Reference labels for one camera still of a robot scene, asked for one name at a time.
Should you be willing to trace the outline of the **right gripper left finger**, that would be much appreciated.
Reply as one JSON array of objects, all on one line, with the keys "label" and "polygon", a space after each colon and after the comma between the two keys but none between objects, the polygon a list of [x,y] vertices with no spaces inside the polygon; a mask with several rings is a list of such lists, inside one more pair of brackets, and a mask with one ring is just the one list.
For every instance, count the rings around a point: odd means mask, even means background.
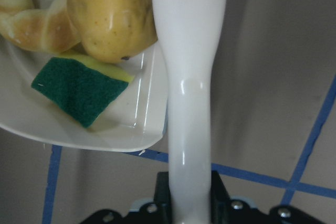
[{"label": "right gripper left finger", "polygon": [[84,224],[104,223],[172,223],[171,194],[168,172],[159,172],[156,176],[154,198],[136,210],[130,210],[126,216],[111,209],[98,210],[82,221]]}]

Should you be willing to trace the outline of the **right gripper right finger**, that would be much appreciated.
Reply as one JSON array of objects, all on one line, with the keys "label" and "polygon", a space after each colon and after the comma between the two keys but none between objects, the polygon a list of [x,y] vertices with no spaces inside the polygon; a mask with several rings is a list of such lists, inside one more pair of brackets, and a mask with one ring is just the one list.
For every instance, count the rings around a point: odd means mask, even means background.
[{"label": "right gripper right finger", "polygon": [[232,198],[215,170],[211,173],[211,223],[323,224],[321,220],[290,205],[272,207],[266,214],[246,200]]}]

